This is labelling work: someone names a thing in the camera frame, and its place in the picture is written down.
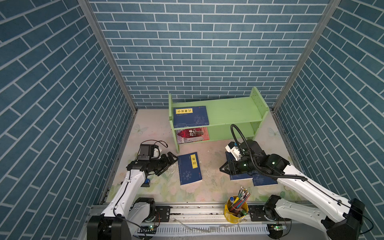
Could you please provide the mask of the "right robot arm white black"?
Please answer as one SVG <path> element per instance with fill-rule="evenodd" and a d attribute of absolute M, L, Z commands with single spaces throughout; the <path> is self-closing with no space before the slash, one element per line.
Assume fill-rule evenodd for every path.
<path fill-rule="evenodd" d="M 230 142 L 226 146 L 233 156 L 220 167 L 230 176 L 259 174 L 271 178 L 310 201 L 308 207 L 271 195 L 262 211 L 265 219 L 295 220 L 325 232 L 331 240 L 357 240 L 364 223 L 365 205 L 358 199 L 346 199 L 307 177 L 288 160 L 277 154 L 266 154 L 255 141 Z"/>

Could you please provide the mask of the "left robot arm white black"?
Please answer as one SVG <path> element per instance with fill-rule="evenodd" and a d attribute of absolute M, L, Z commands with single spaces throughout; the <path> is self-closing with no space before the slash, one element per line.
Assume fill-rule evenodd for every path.
<path fill-rule="evenodd" d="M 136 199 L 136 195 L 150 174 L 160 176 L 179 160 L 171 152 L 163 154 L 157 143 L 140 145 L 114 198 L 100 215 L 90 218 L 88 240 L 131 240 L 135 233 L 145 232 L 141 223 L 155 216 L 156 202 L 153 198 Z"/>

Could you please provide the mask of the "red pink Hamlet book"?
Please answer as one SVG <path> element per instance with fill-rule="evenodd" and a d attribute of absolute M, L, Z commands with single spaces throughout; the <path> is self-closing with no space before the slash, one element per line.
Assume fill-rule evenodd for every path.
<path fill-rule="evenodd" d="M 178 144 L 188 144 L 210 140 L 208 128 L 191 128 L 176 130 Z"/>

